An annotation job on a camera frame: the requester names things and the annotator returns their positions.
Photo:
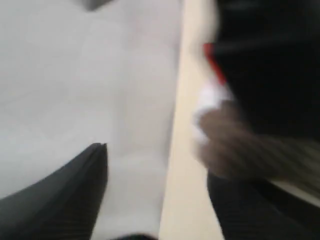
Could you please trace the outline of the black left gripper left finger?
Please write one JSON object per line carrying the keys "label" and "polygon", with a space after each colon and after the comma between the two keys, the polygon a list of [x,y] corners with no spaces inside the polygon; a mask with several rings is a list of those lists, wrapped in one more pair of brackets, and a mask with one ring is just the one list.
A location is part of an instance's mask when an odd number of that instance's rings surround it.
{"label": "black left gripper left finger", "polygon": [[89,240],[108,182],[106,144],[0,200],[2,240]]}

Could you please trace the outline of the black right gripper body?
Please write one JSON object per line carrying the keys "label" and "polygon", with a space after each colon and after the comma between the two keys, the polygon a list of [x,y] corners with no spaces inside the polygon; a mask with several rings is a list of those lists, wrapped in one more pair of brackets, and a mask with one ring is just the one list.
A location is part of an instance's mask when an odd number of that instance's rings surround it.
{"label": "black right gripper body", "polygon": [[255,132],[320,138],[320,3],[219,0],[212,55]]}

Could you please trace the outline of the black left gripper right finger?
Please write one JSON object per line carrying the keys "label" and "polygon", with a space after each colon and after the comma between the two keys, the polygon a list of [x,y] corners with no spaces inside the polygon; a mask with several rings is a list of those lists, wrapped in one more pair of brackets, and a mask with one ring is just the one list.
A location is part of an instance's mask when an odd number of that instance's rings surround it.
{"label": "black left gripper right finger", "polygon": [[207,176],[208,195],[226,240],[318,240],[320,209],[265,181]]}

